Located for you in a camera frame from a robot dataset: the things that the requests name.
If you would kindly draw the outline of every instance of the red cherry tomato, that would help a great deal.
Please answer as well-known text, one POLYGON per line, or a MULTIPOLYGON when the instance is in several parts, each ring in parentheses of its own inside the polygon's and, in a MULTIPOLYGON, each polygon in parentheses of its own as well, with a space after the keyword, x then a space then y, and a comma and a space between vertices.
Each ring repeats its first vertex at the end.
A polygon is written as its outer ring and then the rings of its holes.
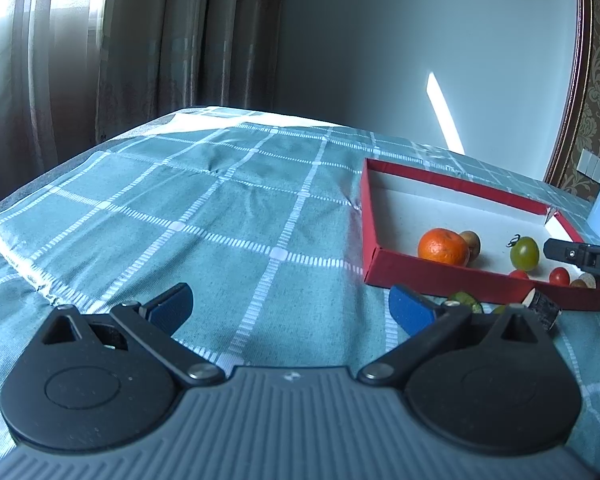
POLYGON ((510 272, 509 276, 511 276, 512 278, 522 278, 523 280, 529 279, 529 275, 524 270, 518 269, 514 270, 513 272, 510 272))
POLYGON ((555 267, 549 274, 549 283, 552 285, 569 285, 571 283, 569 271, 564 267, 555 267))

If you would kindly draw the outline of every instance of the cardboard box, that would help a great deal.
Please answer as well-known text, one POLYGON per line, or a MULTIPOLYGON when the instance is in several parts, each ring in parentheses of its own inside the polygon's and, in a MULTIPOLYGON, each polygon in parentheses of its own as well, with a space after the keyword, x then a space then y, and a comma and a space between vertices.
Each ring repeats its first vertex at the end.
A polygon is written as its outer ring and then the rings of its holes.
POLYGON ((519 303, 536 288, 564 310, 600 310, 600 287, 551 285, 549 273, 575 266, 547 260, 542 246, 549 238, 582 242, 555 208, 460 178, 368 158, 360 183, 364 280, 390 288, 405 285, 421 294, 447 297, 463 290, 485 303, 519 303), (475 231, 482 249, 469 267, 418 258, 420 237, 442 227, 475 231), (541 251, 531 279, 512 278, 509 241, 531 236, 541 251))

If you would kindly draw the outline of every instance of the teal tablecloth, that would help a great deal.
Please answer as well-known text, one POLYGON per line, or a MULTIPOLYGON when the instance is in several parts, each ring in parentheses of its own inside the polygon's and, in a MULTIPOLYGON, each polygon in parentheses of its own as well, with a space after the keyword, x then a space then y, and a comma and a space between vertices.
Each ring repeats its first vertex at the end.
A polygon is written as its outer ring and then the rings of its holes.
MULTIPOLYGON (((0 385, 51 309, 103 312, 177 282, 194 312, 175 337, 236 364, 361 364, 407 336, 362 282, 365 157, 558 206, 592 242, 589 204, 447 150, 315 121, 184 110, 0 212, 0 385)), ((600 314, 570 312, 556 345, 582 387, 570 445, 600 468, 600 314)), ((0 415, 0 456, 13 445, 0 415)))

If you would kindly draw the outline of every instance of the metal bolt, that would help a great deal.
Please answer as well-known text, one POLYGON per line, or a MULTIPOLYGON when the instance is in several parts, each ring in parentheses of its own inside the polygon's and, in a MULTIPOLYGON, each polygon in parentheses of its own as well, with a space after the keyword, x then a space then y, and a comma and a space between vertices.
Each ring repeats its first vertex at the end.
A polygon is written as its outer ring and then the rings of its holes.
POLYGON ((381 381, 394 374, 394 367, 387 363, 371 363, 362 369, 362 374, 367 379, 381 381))
POLYGON ((192 379, 203 381, 218 376, 220 374, 220 368, 211 363, 198 363, 191 365, 189 370, 187 370, 187 374, 189 374, 189 377, 192 379))

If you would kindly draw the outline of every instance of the wall molding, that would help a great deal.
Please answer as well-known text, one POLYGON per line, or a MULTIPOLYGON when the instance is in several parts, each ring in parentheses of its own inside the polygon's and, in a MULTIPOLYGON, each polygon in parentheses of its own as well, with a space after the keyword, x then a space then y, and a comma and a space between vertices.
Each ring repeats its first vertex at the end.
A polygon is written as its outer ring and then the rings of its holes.
POLYGON ((576 42, 571 69, 569 94, 564 105, 560 131, 555 141, 554 152, 544 175, 544 181, 560 187, 567 163, 576 142, 578 126, 589 83, 591 41, 593 35, 593 0, 578 0, 576 42))

